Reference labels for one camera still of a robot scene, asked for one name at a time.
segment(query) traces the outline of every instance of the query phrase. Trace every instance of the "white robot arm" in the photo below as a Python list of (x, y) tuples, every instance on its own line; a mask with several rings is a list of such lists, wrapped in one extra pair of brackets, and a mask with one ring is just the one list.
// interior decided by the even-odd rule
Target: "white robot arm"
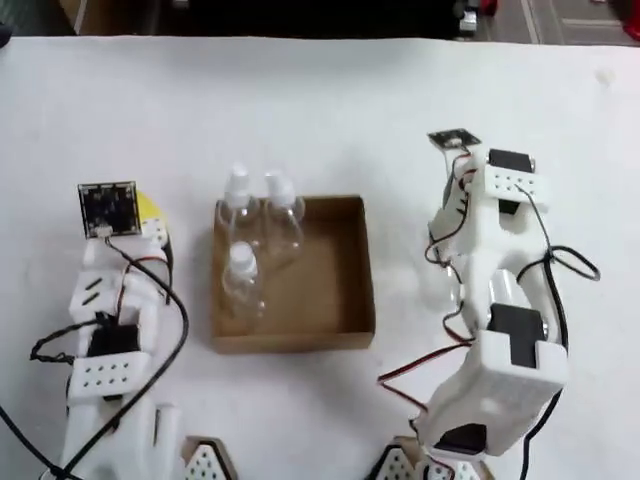
[[(142, 234), (113, 239), (169, 283), (164, 222), (151, 219)], [(157, 366), (159, 311), (165, 299), (151, 279), (102, 239), (87, 242), (83, 269), (71, 300), (74, 322), (99, 315), (110, 321), (80, 329), (68, 392), (68, 421), (61, 464), (66, 465), (113, 414), (149, 380)], [(84, 479), (183, 478), (180, 411), (144, 395), (73, 469)]]
[(430, 231), (438, 258), (448, 259), (441, 265), (460, 272), (461, 313), (475, 341), (413, 425), (430, 455), (475, 461), (522, 438), (566, 384), (569, 367), (542, 269), (522, 284), (516, 278), (548, 253), (545, 178), (528, 155), (499, 150), (483, 161), (469, 155), (461, 171), (472, 180), (454, 172)]

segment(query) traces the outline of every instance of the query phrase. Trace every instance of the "white bottle cap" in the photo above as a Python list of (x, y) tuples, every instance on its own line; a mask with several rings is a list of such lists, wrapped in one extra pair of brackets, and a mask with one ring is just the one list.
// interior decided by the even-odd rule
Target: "white bottle cap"
[(258, 274), (258, 262), (251, 245), (247, 242), (236, 242), (231, 245), (229, 268), (238, 277), (253, 278)]
[(291, 207), (296, 201), (296, 192), (291, 180), (282, 172), (274, 171), (265, 175), (269, 189), (269, 200), (278, 208)]
[(231, 169), (224, 191), (224, 201), (229, 208), (246, 208), (249, 205), (249, 172), (244, 165), (236, 164)]

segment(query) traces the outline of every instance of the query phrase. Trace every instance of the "cardboard tray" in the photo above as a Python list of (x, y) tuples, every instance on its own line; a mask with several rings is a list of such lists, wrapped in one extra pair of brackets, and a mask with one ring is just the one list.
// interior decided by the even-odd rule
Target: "cardboard tray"
[(364, 202), (360, 197), (305, 198), (305, 243), (285, 267), (257, 253), (263, 272), (265, 317), (233, 318), (222, 289), (229, 245), (214, 227), (213, 346), (219, 353), (289, 353), (367, 348), (375, 309)]

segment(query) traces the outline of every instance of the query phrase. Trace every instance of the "plastic bottle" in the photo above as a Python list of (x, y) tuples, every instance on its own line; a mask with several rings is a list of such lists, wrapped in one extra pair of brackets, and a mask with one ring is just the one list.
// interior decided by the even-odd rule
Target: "plastic bottle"
[(256, 320), (264, 315), (262, 279), (251, 245), (236, 242), (229, 250), (229, 263), (222, 274), (222, 287), (235, 318)]
[(302, 250), (304, 200), (296, 197), (291, 181), (280, 172), (265, 175), (269, 199), (265, 205), (267, 249), (279, 260), (295, 259)]
[(227, 230), (229, 244), (243, 241), (258, 248), (262, 240), (260, 202), (249, 192), (249, 172), (234, 165), (216, 212), (218, 223)]

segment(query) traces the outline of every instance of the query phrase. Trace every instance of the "circuit board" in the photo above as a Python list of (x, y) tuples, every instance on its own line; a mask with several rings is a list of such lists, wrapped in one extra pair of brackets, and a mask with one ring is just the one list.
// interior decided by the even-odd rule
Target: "circuit board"
[(478, 137), (472, 135), (464, 128), (433, 132), (429, 134), (429, 139), (441, 150), (470, 147), (481, 143)]
[(141, 233), (135, 182), (78, 185), (86, 238)]

